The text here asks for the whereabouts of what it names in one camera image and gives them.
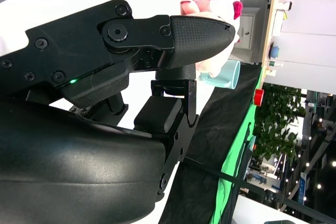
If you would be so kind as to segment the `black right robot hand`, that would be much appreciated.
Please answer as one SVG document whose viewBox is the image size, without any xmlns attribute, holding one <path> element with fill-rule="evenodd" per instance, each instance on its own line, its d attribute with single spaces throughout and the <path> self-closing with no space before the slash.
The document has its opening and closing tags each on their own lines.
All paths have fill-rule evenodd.
<svg viewBox="0 0 336 224">
<path fill-rule="evenodd" d="M 134 19 L 111 0 L 26 31 L 1 57 L 1 223 L 132 223 L 162 199 L 198 124 L 195 64 L 235 28 Z"/>
</svg>

